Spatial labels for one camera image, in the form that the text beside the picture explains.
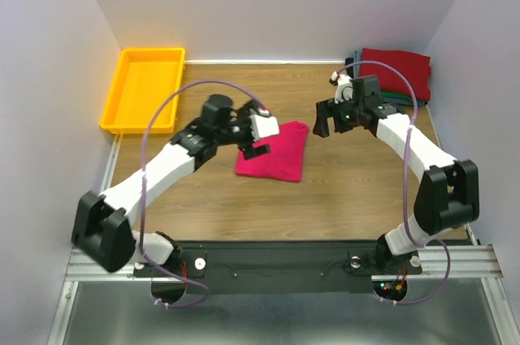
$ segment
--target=red cloth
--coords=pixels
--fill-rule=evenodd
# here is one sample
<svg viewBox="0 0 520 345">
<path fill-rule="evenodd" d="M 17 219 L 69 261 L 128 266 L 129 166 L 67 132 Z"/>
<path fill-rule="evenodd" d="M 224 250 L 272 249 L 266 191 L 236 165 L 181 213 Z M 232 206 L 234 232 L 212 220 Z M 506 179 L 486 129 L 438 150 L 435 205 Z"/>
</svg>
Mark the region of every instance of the red cloth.
<svg viewBox="0 0 520 345">
<path fill-rule="evenodd" d="M 304 123 L 281 124 L 279 135 L 258 142 L 258 145 L 269 144 L 271 146 L 268 154 L 246 161 L 242 152 L 238 152 L 236 174 L 283 181 L 301 181 L 303 153 L 308 133 L 309 127 Z"/>
<path fill-rule="evenodd" d="M 430 100 L 428 79 L 430 78 L 430 57 L 404 50 L 363 49 L 363 61 L 379 61 L 397 69 L 412 85 L 415 96 L 419 100 Z M 361 65 L 359 75 L 377 75 L 382 91 L 395 92 L 411 96 L 403 80 L 379 65 Z"/>
</svg>

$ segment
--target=plastic bin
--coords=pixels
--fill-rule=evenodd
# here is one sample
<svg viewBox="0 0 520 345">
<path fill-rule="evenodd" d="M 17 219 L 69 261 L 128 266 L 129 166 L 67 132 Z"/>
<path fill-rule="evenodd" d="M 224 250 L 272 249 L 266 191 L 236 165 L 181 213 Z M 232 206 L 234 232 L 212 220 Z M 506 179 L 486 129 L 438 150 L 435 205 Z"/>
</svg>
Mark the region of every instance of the plastic bin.
<svg viewBox="0 0 520 345">
<path fill-rule="evenodd" d="M 100 122 L 112 134 L 142 134 L 155 111 L 180 87 L 182 48 L 138 48 L 121 51 Z M 172 133 L 179 98 L 158 116 L 151 132 Z"/>
</svg>

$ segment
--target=white wall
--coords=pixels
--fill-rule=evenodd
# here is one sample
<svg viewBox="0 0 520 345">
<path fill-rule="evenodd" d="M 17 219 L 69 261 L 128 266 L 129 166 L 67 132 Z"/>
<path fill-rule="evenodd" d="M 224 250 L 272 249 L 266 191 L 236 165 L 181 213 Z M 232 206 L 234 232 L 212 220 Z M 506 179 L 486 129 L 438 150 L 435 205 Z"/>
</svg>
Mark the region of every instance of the white wall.
<svg viewBox="0 0 520 345">
<path fill-rule="evenodd" d="M 95 0 L 0 0 L 0 343 L 46 343 L 119 46 Z"/>
<path fill-rule="evenodd" d="M 344 59 L 360 46 L 423 50 L 453 0 L 98 0 L 122 47 L 188 59 Z"/>
<path fill-rule="evenodd" d="M 474 231 L 493 243 L 520 320 L 520 0 L 456 0 L 427 52 L 443 146 L 479 166 Z"/>
</svg>

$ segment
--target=cable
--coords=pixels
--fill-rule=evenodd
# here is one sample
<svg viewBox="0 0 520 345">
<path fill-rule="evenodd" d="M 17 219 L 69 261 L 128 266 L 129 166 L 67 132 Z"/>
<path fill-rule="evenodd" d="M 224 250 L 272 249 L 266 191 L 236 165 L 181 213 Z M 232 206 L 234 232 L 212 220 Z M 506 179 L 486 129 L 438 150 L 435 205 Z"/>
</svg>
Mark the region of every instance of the cable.
<svg viewBox="0 0 520 345">
<path fill-rule="evenodd" d="M 350 63 L 349 65 L 345 65 L 336 73 L 337 73 L 337 75 L 339 75 L 342 71 L 346 71 L 350 67 L 356 67 L 359 65 L 367 64 L 367 63 L 374 64 L 374 65 L 380 65 L 381 67 L 386 67 L 389 71 L 392 71 L 393 73 L 398 75 L 401 78 L 401 80 L 403 80 L 403 82 L 406 84 L 406 87 L 409 90 L 410 96 L 412 97 L 412 102 L 414 104 L 414 112 L 412 113 L 412 117 L 409 120 L 409 126 L 408 126 L 408 130 L 406 132 L 405 154 L 403 155 L 403 163 L 404 163 L 404 168 L 403 168 L 404 169 L 403 170 L 403 223 L 405 225 L 406 235 L 408 236 L 408 238 L 412 242 L 412 244 L 414 244 L 417 248 L 425 248 L 426 245 L 428 245 L 431 241 L 439 242 L 440 245 L 446 251 L 447 265 L 446 265 L 446 274 L 444 275 L 442 283 L 430 295 L 424 296 L 423 298 L 419 298 L 417 300 L 411 300 L 408 302 L 406 302 L 406 301 L 396 302 L 394 300 L 393 303 L 396 303 L 396 304 L 421 303 L 421 302 L 429 300 L 432 297 L 434 297 L 435 295 L 437 295 L 446 286 L 446 283 L 448 282 L 449 272 L 452 268 L 452 259 L 449 254 L 448 246 L 441 239 L 432 238 L 432 239 L 429 239 L 424 245 L 421 245 L 419 242 L 417 242 L 415 240 L 415 238 L 412 236 L 412 233 L 410 233 L 410 225 L 408 223 L 408 162 L 410 160 L 410 140 L 412 137 L 412 131 L 414 129 L 415 120 L 417 119 L 417 113 L 418 113 L 417 98 L 415 96 L 414 88 L 412 88 L 412 84 L 410 84 L 410 82 L 406 79 L 406 77 L 404 77 L 397 69 L 394 69 L 393 67 L 391 67 L 390 65 L 387 65 L 386 63 L 380 63 L 379 61 L 358 61 L 356 63 Z"/>
<path fill-rule="evenodd" d="M 406 279 L 406 265 L 403 265 L 402 269 L 403 269 L 403 279 L 398 285 L 404 284 L 405 279 Z M 397 271 L 397 277 L 393 282 L 391 282 L 391 284 L 394 285 L 396 282 L 399 282 L 400 277 L 401 277 L 401 268 L 399 268 L 399 270 Z"/>
<path fill-rule="evenodd" d="M 182 277 L 187 278 L 188 277 L 188 268 L 186 267 L 186 262 L 183 262 L 182 265 Z M 184 283 L 184 291 L 188 288 L 188 284 Z"/>
<path fill-rule="evenodd" d="M 403 276 L 403 279 L 401 280 L 401 282 L 399 283 L 399 285 L 402 287 L 403 284 L 405 284 L 405 281 L 406 281 L 406 276 L 408 276 L 408 274 L 406 273 L 406 265 L 403 265 L 403 270 L 405 271 L 405 276 Z"/>
<path fill-rule="evenodd" d="M 195 282 L 193 280 L 190 280 L 189 278 L 179 276 L 177 274 L 174 274 L 170 272 L 169 270 L 164 269 L 160 264 L 158 264 L 156 261 L 154 261 L 151 257 L 149 257 L 145 253 L 145 247 L 144 247 L 144 238 L 145 238 L 145 218 L 146 218 L 146 145 L 148 144 L 148 137 L 150 135 L 150 131 L 152 129 L 152 126 L 154 125 L 155 120 L 157 120 L 157 117 L 161 114 L 161 112 L 164 110 L 164 108 L 168 105 L 170 101 L 172 101 L 177 95 L 184 92 L 186 89 L 190 89 L 196 85 L 200 84 L 222 84 L 227 85 L 229 87 L 232 87 L 234 89 L 238 89 L 239 91 L 245 93 L 247 96 L 254 99 L 262 108 L 265 108 L 263 103 L 254 96 L 251 92 L 249 92 L 247 89 L 242 88 L 240 85 L 236 85 L 234 83 L 230 83 L 228 81 L 223 80 L 199 80 L 199 81 L 193 81 L 190 84 L 185 85 L 182 88 L 179 88 L 178 91 L 172 93 L 167 99 L 160 105 L 160 107 L 155 111 L 154 116 L 149 121 L 148 126 L 145 129 L 145 132 L 143 134 L 143 141 L 141 145 L 141 171 L 142 171 L 142 192 L 141 192 L 141 226 L 140 226 L 140 234 L 139 234 L 139 244 L 138 248 L 141 252 L 141 255 L 145 258 L 145 260 L 148 261 L 150 265 L 152 265 L 153 268 L 161 272 L 162 274 L 170 277 L 175 278 L 177 280 L 180 280 L 184 284 L 191 284 L 192 286 L 202 288 L 204 290 L 204 295 L 201 296 L 201 298 L 194 300 L 193 302 L 188 302 L 186 304 L 169 304 L 168 302 L 164 302 L 160 300 L 159 298 L 154 298 L 155 303 L 162 305 L 166 308 L 182 308 L 182 307 L 190 307 L 194 306 L 195 304 L 199 304 L 202 301 L 206 300 L 208 295 L 210 294 L 210 288 L 201 282 Z"/>
</svg>

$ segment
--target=wooden table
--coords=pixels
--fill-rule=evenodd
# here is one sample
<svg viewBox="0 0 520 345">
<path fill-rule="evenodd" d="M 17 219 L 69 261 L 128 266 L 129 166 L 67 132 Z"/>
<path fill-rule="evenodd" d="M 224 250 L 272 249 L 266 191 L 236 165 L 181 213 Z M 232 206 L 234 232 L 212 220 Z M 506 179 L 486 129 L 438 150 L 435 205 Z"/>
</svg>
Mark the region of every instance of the wooden table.
<svg viewBox="0 0 520 345">
<path fill-rule="evenodd" d="M 327 82 L 337 65 L 187 65 L 184 83 L 233 81 L 254 92 L 280 123 L 298 120 L 312 129 L 315 103 L 332 97 Z M 222 85 L 202 85 L 180 97 L 176 128 L 198 116 L 212 93 L 240 106 L 247 97 Z M 417 126 L 436 141 L 426 109 Z M 149 141 L 152 158 L 169 136 Z M 140 167 L 141 138 L 125 136 L 113 184 Z M 235 146 L 220 148 L 199 171 L 160 196 L 147 212 L 146 230 L 174 239 L 377 239 L 402 222 L 402 160 L 387 145 L 358 128 L 328 138 L 309 134 L 303 181 L 286 183 L 236 176 Z M 409 210 L 418 181 L 410 172 Z M 463 228 L 449 238 L 464 239 Z"/>
</svg>

